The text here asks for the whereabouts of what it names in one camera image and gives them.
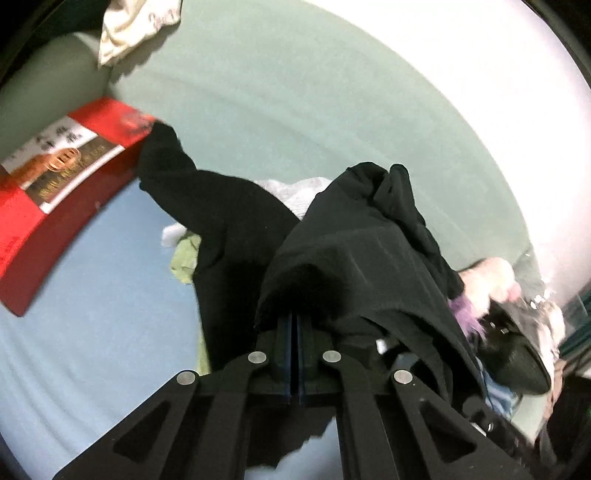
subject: bed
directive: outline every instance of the bed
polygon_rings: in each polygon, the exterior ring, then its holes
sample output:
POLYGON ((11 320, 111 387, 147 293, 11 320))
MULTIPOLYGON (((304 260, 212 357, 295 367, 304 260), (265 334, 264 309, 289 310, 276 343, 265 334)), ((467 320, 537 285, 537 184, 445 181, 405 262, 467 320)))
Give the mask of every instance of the bed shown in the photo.
MULTIPOLYGON (((97 33, 52 40, 2 88, 0 158, 108 95, 174 126, 198 167, 247 179, 332 179, 359 161, 403 163, 452 267, 504 257, 525 288, 539 288, 519 206, 473 129, 402 57, 345 20, 296 0, 187 1, 180 25, 112 69, 96 68, 97 45, 97 33)), ((24 317, 0 307, 0 433, 32 480, 52 478, 195 368, 196 299, 160 246, 172 222, 133 182, 80 233, 24 317)), ((245 478, 336 479, 339 462, 331 424, 276 471, 245 478)))

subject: white wall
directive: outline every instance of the white wall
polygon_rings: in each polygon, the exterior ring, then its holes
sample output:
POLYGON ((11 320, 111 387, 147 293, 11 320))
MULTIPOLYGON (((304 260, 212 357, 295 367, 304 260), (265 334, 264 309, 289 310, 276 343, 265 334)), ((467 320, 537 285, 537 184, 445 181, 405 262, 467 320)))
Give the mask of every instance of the white wall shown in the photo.
POLYGON ((591 276, 591 90, 546 24, 521 0, 310 2, 451 101, 511 186, 555 298, 576 293, 591 276))

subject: white cloth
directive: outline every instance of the white cloth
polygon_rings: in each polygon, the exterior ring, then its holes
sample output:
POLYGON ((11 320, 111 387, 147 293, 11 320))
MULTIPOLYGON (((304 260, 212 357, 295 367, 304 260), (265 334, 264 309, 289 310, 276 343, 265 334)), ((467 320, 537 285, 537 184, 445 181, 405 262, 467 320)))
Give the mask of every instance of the white cloth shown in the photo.
MULTIPOLYGON (((257 180, 258 186, 264 188, 279 199, 300 220, 308 211, 308 207, 317 194, 330 185, 330 180, 324 177, 300 180, 291 185, 277 180, 257 180)), ((174 223, 162 230, 162 246, 176 247, 187 229, 180 223, 174 223)))
POLYGON ((281 200, 296 217, 302 220, 314 197, 330 185, 330 180, 324 177, 314 177, 313 179, 300 180, 291 185, 277 180, 257 180, 255 183, 281 200))
POLYGON ((181 19, 181 0, 111 0, 103 18, 99 65, 113 65, 164 25, 181 19))
POLYGON ((172 225, 165 226, 162 230, 162 246, 163 247, 176 247, 180 242, 181 238, 187 233, 187 228, 182 226, 180 223, 174 223, 172 225))

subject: light blue bedsheet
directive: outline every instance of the light blue bedsheet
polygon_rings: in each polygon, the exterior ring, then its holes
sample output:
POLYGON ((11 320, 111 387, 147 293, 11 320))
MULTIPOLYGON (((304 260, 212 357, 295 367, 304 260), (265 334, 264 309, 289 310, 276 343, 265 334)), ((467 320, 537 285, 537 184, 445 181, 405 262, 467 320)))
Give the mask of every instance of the light blue bedsheet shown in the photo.
MULTIPOLYGON (((358 161, 404 163, 454 268, 515 261, 529 248, 511 190, 454 107, 326 11, 298 0, 186 1, 178 27, 113 72, 96 70, 89 42, 52 42, 0 92, 0 154, 108 93, 170 122, 201 168, 292 182, 358 161)), ((193 289, 170 274, 173 252, 159 242, 171 222, 133 183, 79 235, 25 317, 0 307, 0 433, 33 480, 52 478, 195 367, 193 289)), ((300 457, 247 479, 338 479, 337 454, 332 424, 300 457)))

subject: green cloth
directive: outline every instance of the green cloth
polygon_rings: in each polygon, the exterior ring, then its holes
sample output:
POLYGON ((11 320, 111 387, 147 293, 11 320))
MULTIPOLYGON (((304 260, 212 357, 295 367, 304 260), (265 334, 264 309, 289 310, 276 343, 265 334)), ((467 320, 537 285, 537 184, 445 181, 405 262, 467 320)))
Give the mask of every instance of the green cloth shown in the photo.
POLYGON ((181 283, 190 284, 193 282, 193 272, 197 266, 200 244, 200 236, 187 232, 180 239, 174 251, 173 259, 170 261, 170 271, 181 283))
MULTIPOLYGON (((173 259, 170 261, 170 271, 184 284, 193 282, 193 272, 197 267, 199 245, 201 237, 195 233, 187 232, 178 242, 174 250, 173 259)), ((200 377, 211 373, 207 346, 203 337, 203 326, 199 323, 199 342, 197 343, 197 368, 200 377)))

